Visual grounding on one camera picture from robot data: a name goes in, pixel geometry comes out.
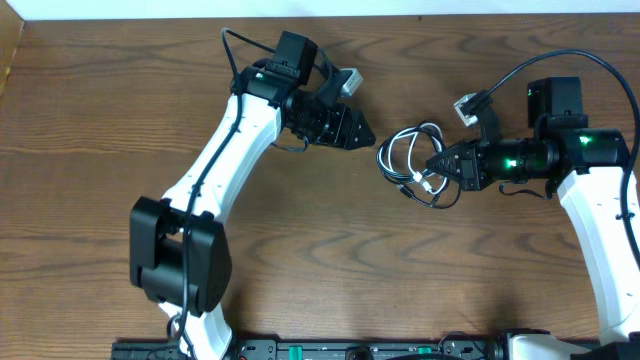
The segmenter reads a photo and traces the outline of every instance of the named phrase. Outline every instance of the wood grain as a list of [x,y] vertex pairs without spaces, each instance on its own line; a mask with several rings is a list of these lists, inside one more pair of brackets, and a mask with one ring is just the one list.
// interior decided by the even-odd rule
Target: wood grain
[[[128,216],[188,169],[224,112],[229,26],[275,45],[308,35],[365,83],[351,104],[378,139],[423,119],[476,134],[451,105],[527,58],[594,51],[640,93],[640,15],[436,16],[28,23],[0,99],[0,358],[106,358],[162,337],[128,281]],[[240,66],[261,57],[234,42]],[[524,71],[495,96],[505,136],[530,134],[525,86],[582,77],[592,126],[630,139],[615,80],[578,58]],[[282,338],[425,339],[513,326],[597,336],[589,278],[557,200],[465,193],[421,208],[379,174],[375,149],[268,150],[227,225],[224,305],[238,331]]]
[[0,95],[4,92],[24,21],[5,0],[0,0]]

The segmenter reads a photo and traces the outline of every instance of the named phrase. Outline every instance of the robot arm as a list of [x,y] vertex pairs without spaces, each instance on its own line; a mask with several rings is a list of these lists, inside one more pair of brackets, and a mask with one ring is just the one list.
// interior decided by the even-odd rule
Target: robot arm
[[[320,71],[326,82],[315,92],[298,89],[307,84],[316,51],[317,45],[308,38],[283,32],[273,59],[246,67],[234,79],[220,126],[189,171],[161,201],[141,197],[133,207],[131,282],[170,317],[188,311],[185,336],[180,340],[183,353],[218,360],[229,346],[231,329],[220,306],[231,275],[223,224],[252,167],[283,128],[291,129],[305,144],[353,150],[375,143],[362,114],[336,103],[339,97],[351,96],[362,82],[356,69],[338,70],[319,50],[325,58]],[[221,148],[237,119],[237,96],[243,100],[240,125]],[[219,157],[205,173],[218,151]],[[201,175],[204,181],[188,214],[194,184]],[[187,226],[191,235],[184,263],[183,246],[169,237]],[[183,266],[189,270],[187,285]],[[188,309],[182,308],[185,294]],[[185,338],[193,349],[188,349]]]
[[[170,188],[163,199],[169,205],[186,211],[195,179],[227,136],[238,111],[237,95],[232,95],[227,111],[209,143],[180,181]],[[281,108],[269,106],[269,101],[251,94],[243,94],[242,122],[236,134],[213,165],[196,200],[194,215],[205,211],[213,214],[217,222],[224,224],[231,206],[256,161],[269,145],[276,141],[281,131]]]
[[[202,173],[206,163],[227,136],[236,118],[236,96],[232,95],[229,98],[227,111],[218,130],[193,166],[162,196],[163,199],[170,199],[171,208],[186,211],[195,179]],[[280,108],[269,106],[266,99],[250,94],[242,96],[243,121],[206,176],[200,189],[201,196],[196,201],[193,211],[196,216],[208,212],[221,224],[226,222],[231,206],[256,161],[267,147],[276,141],[281,131]],[[170,318],[182,311],[181,306],[168,301],[161,302],[160,308]],[[200,316],[189,314],[185,323],[185,333],[194,344],[198,359],[221,359],[232,338],[231,328],[224,319],[220,304],[217,304],[213,311],[205,311]],[[189,353],[184,339],[180,340],[180,350],[185,354]]]
[[[467,126],[478,123],[481,138],[462,142],[427,160],[427,168],[457,182],[462,190],[480,191],[497,180],[507,183],[546,179],[546,196],[554,192],[578,234],[593,286],[600,323],[600,343],[632,341],[640,331],[640,270],[635,239],[621,220],[623,168],[629,151],[619,131],[589,129],[582,111],[578,78],[547,78],[528,86],[529,127],[534,137],[505,140],[490,98],[467,95],[454,107]],[[629,212],[640,214],[636,179],[627,188]],[[638,220],[631,217],[635,234]],[[560,342],[549,334],[517,334],[504,341],[510,359],[567,359],[588,350]]]
[[[622,168],[573,171],[558,189],[560,204],[573,223],[587,264],[598,307],[600,343],[629,341],[640,331],[640,271],[631,253],[620,213]],[[631,177],[629,209],[640,214],[636,179]],[[640,234],[637,221],[631,222]]]

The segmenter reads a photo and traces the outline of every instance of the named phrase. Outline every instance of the white wall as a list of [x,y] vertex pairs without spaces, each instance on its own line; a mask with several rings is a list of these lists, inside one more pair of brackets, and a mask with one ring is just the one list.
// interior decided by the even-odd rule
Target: white wall
[[8,0],[25,20],[640,12],[640,0]]

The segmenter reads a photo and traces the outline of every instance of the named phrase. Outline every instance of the black bracket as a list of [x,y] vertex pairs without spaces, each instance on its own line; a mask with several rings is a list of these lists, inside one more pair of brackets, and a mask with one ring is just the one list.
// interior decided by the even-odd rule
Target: black bracket
[[498,115],[491,108],[491,97],[485,97],[486,93],[486,90],[477,93],[460,109],[464,115],[478,118],[481,146],[497,144],[502,140]]
[[[184,226],[186,215],[167,201],[141,197],[131,210],[130,277],[149,300],[182,304],[182,244],[167,235]],[[212,311],[231,277],[231,255],[222,224],[211,213],[191,218],[189,312]]]

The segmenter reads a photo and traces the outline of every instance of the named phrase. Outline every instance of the black cylindrical joint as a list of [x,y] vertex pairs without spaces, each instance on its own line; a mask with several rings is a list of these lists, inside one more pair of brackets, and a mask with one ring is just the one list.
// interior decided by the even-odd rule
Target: black cylindrical joint
[[544,140],[504,140],[484,149],[482,171],[496,180],[547,178],[560,160],[557,148]]

